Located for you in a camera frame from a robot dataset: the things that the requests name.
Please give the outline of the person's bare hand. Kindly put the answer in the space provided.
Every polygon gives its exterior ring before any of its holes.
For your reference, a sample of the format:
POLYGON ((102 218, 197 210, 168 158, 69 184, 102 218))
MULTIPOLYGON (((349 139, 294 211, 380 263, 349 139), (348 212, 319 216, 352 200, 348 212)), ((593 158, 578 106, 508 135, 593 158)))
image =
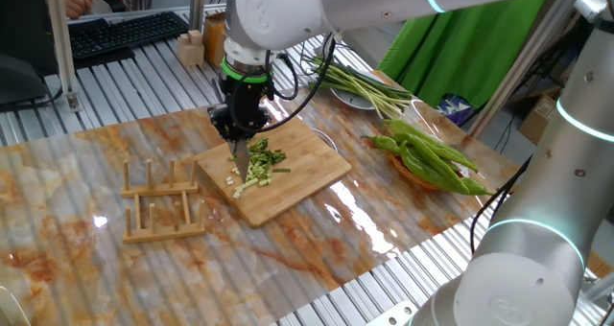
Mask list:
POLYGON ((94 0, 64 0, 68 18, 76 20, 92 10, 94 0))

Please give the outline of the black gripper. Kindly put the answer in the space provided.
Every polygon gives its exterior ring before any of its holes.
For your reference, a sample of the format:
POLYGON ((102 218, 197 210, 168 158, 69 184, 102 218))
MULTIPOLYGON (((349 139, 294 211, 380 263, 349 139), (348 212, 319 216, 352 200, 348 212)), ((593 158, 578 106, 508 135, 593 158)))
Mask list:
POLYGON ((241 132, 233 119, 238 119, 246 128, 245 139, 250 140, 271 120, 270 113, 260 105, 268 92, 267 80, 226 78, 219 80, 219 85, 224 102, 207 108, 211 124, 226 142, 236 142, 241 138, 241 132))

